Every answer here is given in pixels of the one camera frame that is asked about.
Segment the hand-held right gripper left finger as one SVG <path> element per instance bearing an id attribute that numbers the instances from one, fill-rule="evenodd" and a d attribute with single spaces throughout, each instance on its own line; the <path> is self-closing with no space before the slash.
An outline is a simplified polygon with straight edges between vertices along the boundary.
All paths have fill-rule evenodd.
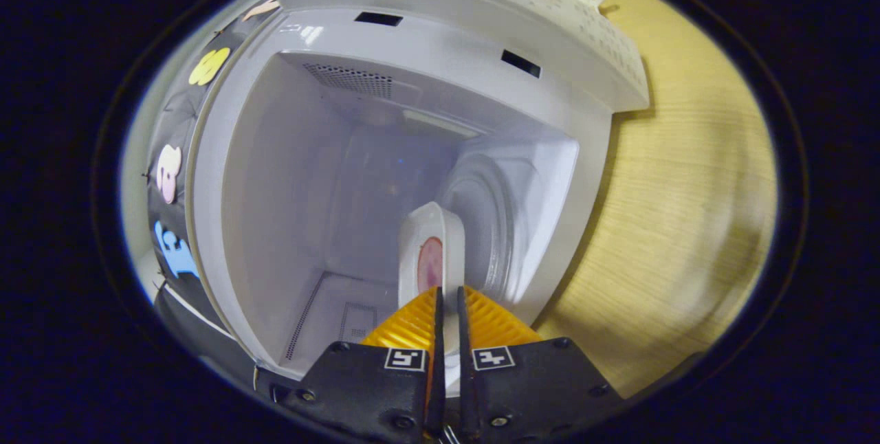
<path id="1" fill-rule="evenodd" d="M 326 347 L 280 406 L 368 442 L 424 442 L 444 417 L 443 291 L 432 287 L 360 343 Z"/>

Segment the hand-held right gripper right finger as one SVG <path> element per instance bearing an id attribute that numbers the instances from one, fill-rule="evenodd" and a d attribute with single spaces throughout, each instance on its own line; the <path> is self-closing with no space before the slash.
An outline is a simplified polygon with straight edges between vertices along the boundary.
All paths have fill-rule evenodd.
<path id="1" fill-rule="evenodd" d="M 543 338 L 465 285 L 458 314 L 460 440 L 560 440 L 623 408 L 624 399 L 572 338 Z"/>

